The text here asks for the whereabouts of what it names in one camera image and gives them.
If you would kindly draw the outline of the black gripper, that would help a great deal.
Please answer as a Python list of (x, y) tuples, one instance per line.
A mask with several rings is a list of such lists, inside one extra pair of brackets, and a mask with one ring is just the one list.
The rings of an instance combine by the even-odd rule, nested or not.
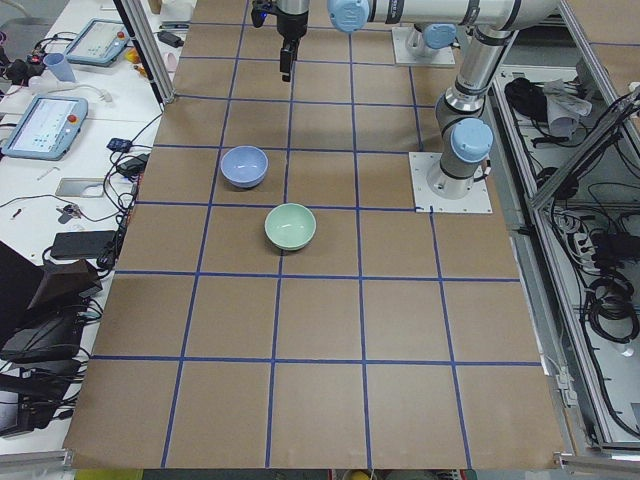
[(290, 82), (296, 61), (296, 48), (307, 33), (308, 0), (277, 0), (277, 30), (283, 37), (279, 69), (283, 82)]

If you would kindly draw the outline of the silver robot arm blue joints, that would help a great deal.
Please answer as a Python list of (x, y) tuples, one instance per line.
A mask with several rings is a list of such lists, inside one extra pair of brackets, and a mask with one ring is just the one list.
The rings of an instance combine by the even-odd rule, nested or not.
[(441, 169), (470, 178), (488, 159), (493, 133), (481, 119), (485, 95), (517, 33), (551, 14), (556, 1), (329, 1), (332, 25), (352, 33), (369, 22), (448, 23), (473, 28), (455, 82), (436, 105), (444, 144)]

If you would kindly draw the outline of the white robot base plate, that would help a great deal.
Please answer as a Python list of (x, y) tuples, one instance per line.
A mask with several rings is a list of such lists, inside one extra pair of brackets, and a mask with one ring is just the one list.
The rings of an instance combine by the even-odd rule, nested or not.
[(414, 198), (418, 213), (492, 214), (486, 179), (480, 166), (463, 180), (448, 177), (441, 169), (438, 152), (408, 154)]

